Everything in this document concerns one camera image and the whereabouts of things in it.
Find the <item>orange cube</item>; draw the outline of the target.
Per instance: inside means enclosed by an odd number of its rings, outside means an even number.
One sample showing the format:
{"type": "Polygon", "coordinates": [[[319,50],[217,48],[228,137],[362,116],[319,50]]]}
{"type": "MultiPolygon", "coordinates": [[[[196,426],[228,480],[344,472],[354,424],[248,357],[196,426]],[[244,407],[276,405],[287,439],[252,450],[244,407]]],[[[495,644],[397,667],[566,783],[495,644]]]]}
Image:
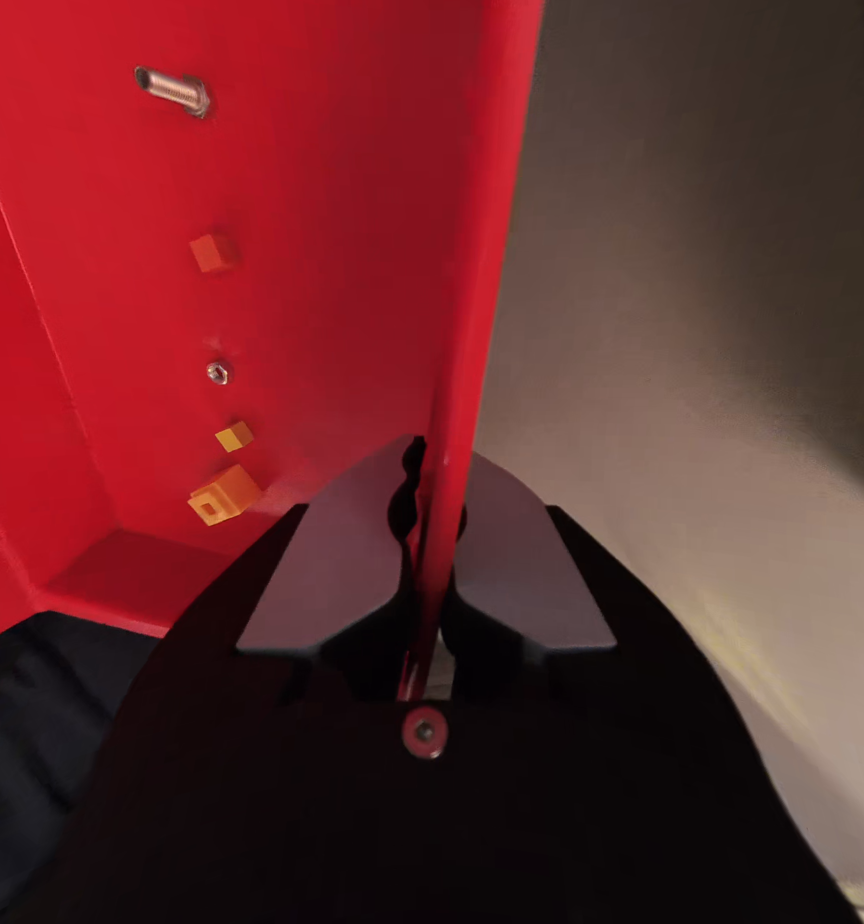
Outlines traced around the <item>orange cube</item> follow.
{"type": "Polygon", "coordinates": [[[193,491],[187,503],[205,525],[216,526],[244,513],[261,495],[249,473],[241,465],[233,465],[193,491]]]}

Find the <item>red cube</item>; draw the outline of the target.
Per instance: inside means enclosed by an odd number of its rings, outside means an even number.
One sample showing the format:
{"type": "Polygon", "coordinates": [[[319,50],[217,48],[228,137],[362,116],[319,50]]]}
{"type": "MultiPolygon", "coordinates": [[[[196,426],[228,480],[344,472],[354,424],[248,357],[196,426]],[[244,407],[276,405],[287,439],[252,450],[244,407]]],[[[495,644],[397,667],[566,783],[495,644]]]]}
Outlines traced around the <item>red cube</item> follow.
{"type": "Polygon", "coordinates": [[[202,273],[232,271],[241,263],[239,249],[229,236],[222,233],[207,233],[195,237],[188,243],[188,248],[202,273]]]}

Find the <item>small metal screw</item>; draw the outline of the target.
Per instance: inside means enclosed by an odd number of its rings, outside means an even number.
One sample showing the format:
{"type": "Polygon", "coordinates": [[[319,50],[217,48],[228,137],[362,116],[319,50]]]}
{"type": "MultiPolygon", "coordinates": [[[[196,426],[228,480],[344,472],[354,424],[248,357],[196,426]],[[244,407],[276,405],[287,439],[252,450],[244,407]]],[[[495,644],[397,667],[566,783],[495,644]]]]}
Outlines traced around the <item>small metal screw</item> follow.
{"type": "Polygon", "coordinates": [[[175,77],[142,65],[135,67],[134,74],[139,89],[149,96],[176,104],[192,117],[208,116],[211,98],[200,77],[175,77]]]}

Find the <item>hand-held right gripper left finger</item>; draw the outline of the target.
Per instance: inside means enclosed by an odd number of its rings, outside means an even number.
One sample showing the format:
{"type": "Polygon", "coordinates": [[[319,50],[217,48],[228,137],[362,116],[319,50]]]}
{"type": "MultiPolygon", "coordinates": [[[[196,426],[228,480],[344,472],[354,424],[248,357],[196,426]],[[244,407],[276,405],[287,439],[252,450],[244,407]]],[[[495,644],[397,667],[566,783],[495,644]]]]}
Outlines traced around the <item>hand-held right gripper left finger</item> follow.
{"type": "Polygon", "coordinates": [[[311,653],[394,598],[403,545],[390,508],[414,441],[398,437],[313,497],[237,641],[238,653],[311,653]]]}

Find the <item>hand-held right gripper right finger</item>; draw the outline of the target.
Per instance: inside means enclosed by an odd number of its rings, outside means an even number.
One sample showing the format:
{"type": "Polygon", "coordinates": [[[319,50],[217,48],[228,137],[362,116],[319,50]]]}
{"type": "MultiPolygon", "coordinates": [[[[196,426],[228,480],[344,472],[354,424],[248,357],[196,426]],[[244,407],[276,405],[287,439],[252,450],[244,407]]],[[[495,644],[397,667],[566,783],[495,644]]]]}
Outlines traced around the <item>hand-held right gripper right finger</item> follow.
{"type": "Polygon", "coordinates": [[[613,650],[617,641],[546,505],[506,469],[472,455],[456,594],[546,653],[613,650]]]}

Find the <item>red plastic bin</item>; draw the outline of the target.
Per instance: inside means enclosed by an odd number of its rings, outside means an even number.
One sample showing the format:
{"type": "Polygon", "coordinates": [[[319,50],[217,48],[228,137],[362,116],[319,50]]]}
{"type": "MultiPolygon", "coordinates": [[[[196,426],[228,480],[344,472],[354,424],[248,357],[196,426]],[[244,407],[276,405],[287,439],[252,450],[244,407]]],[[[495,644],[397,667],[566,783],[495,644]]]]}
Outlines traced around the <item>red plastic bin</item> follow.
{"type": "Polygon", "coordinates": [[[543,6],[0,2],[0,633],[54,610],[162,637],[409,434],[390,521],[429,639],[543,6]],[[138,65],[200,77],[208,116],[138,65]],[[207,233],[236,269],[198,270],[207,233]],[[262,495],[207,526],[187,500],[233,465],[262,495]]]}

